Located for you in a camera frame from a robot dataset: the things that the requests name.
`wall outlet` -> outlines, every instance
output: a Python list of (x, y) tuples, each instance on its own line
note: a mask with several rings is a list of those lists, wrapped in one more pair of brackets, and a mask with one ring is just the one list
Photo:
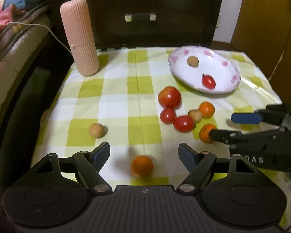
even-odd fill
[(221, 16), (219, 15), (219, 17), (218, 17), (218, 22), (217, 22), (217, 28), (219, 28), (219, 25), (220, 25), (220, 21), (221, 21)]

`tangerine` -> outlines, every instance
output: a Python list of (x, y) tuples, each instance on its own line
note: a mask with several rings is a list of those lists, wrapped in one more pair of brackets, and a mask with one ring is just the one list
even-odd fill
[(214, 106), (209, 102), (201, 103), (200, 106), (198, 107), (198, 110), (202, 112), (203, 118), (205, 119), (213, 117), (215, 111)]
[(213, 129), (217, 129), (217, 127), (213, 124), (206, 124), (204, 125), (200, 131), (199, 131), (199, 138), (202, 140), (204, 143), (212, 143), (213, 140), (209, 136), (209, 132)]
[(136, 177), (147, 177), (154, 169), (152, 160), (147, 156), (137, 156), (130, 164), (130, 171)]

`triangular cutout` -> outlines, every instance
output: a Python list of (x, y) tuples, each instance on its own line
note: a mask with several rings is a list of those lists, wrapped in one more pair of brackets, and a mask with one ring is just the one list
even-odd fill
[(45, 163), (35, 171), (35, 173), (46, 173), (46, 172), (53, 172), (53, 165), (50, 159), (46, 160)]
[(245, 162), (241, 159), (236, 161), (236, 172), (255, 173)]

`white wall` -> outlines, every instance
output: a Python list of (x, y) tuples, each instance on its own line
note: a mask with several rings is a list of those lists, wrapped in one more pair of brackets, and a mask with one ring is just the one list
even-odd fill
[(237, 23), (242, 0), (223, 0), (221, 21), (216, 29), (213, 40), (230, 43)]

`table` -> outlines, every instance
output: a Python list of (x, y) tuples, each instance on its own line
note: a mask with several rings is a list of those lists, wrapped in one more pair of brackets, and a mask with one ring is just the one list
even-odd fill
[[(244, 53), (216, 51), (231, 60), (241, 73), (239, 87), (222, 96), (197, 92), (175, 78), (168, 65), (168, 55), (173, 50), (137, 48), (100, 52), (100, 70), (91, 77), (81, 76), (73, 64), (41, 126), (32, 165), (51, 152), (58, 157), (71, 157), (79, 151), (92, 151), (107, 141), (111, 154), (100, 175), (112, 188), (118, 184), (178, 186), (188, 175), (178, 158), (181, 142), (198, 152), (209, 151), (217, 157), (229, 158), (227, 145), (204, 144), (199, 139), (199, 130), (206, 123), (243, 133), (274, 128), (263, 123), (238, 125), (230, 121), (234, 112), (252, 112), (267, 104), (281, 103), (263, 73)], [(202, 120), (188, 134), (177, 132), (172, 124), (163, 124), (159, 119), (163, 108), (157, 95), (170, 85), (178, 88), (182, 95), (182, 106), (176, 111), (178, 116), (197, 109), (204, 101), (215, 106), (214, 116)], [(89, 126), (96, 122), (108, 127), (103, 138), (94, 139), (89, 135)], [(152, 158), (151, 178), (140, 180), (130, 175), (130, 163), (137, 155)], [(291, 197), (286, 174), (263, 172)], [(63, 173), (63, 176), (75, 180), (74, 174)], [(291, 224), (290, 207), (281, 222), (283, 227)]]

